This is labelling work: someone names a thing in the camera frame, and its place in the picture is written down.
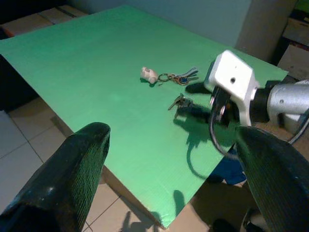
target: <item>silver metal cylinder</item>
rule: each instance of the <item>silver metal cylinder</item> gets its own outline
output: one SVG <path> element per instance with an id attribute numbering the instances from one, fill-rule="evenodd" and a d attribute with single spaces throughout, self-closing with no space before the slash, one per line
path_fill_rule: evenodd
<path id="1" fill-rule="evenodd" d="M 272 123 L 279 126 L 281 122 L 287 125 L 287 130 L 294 132 L 297 129 L 299 116 L 309 108 L 309 85 L 306 84 L 282 84 L 274 86 L 267 102 L 267 112 Z"/>

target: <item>black cable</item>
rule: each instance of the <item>black cable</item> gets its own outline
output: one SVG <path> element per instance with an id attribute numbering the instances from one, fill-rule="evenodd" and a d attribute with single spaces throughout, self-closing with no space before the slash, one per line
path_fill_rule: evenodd
<path id="1" fill-rule="evenodd" d="M 215 146 L 215 148 L 225 157 L 228 157 L 232 160 L 238 160 L 238 157 L 232 154 L 229 154 L 228 152 L 226 152 L 223 147 L 221 147 L 221 145 L 219 144 L 219 141 L 216 138 L 215 132 L 214 132 L 214 124 L 216 123 L 216 118 L 217 118 L 217 112 L 216 110 L 214 110 L 214 108 L 211 110 L 211 115 L 209 117 L 209 133 L 211 136 L 211 141 L 213 143 L 213 145 Z"/>
<path id="2" fill-rule="evenodd" d="M 287 142 L 290 144 L 294 144 L 306 131 L 306 129 L 309 126 L 309 114 L 306 114 L 306 117 L 304 118 L 303 122 L 299 125 L 295 135 L 290 138 Z"/>
<path id="3" fill-rule="evenodd" d="M 211 141 L 213 145 L 216 147 L 220 153 L 232 160 L 238 160 L 238 157 L 232 154 L 227 153 L 219 144 L 215 132 L 214 132 L 214 124 L 219 120 L 222 119 L 223 115 L 220 115 L 220 112 L 223 107 L 225 107 L 231 97 L 229 93 L 227 93 L 225 90 L 223 90 L 220 87 L 215 87 L 213 92 L 212 92 L 212 109 L 211 109 L 211 114 L 209 117 L 209 133 L 211 136 Z"/>

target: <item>white keychain charm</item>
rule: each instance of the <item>white keychain charm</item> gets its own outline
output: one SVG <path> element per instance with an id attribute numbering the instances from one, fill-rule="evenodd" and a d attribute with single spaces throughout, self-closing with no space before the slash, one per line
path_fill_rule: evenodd
<path id="1" fill-rule="evenodd" d="M 158 74 L 154 70 L 148 69 L 146 67 L 142 67 L 140 76 L 141 78 L 148 81 L 150 84 L 154 84 L 158 81 Z"/>

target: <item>blue cloth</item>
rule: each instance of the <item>blue cloth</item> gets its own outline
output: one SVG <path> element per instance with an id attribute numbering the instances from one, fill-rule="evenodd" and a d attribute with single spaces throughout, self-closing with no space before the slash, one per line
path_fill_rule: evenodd
<path id="1" fill-rule="evenodd" d="M 229 153 L 237 154 L 235 149 L 231 149 Z M 228 185 L 235 185 L 246 179 L 247 177 L 243 173 L 240 162 L 224 157 L 207 178 L 207 181 L 210 183 L 221 183 L 225 180 Z"/>

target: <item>keychain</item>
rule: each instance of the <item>keychain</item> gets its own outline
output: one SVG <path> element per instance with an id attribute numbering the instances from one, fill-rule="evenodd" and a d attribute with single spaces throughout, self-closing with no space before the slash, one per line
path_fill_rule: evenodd
<path id="1" fill-rule="evenodd" d="M 196 76 L 197 73 L 198 69 L 196 67 L 193 67 L 188 72 L 183 74 L 163 73 L 158 76 L 158 81 L 162 82 L 159 86 L 163 85 L 163 83 L 167 81 L 174 81 L 178 85 L 185 86 L 190 81 L 198 79 Z"/>

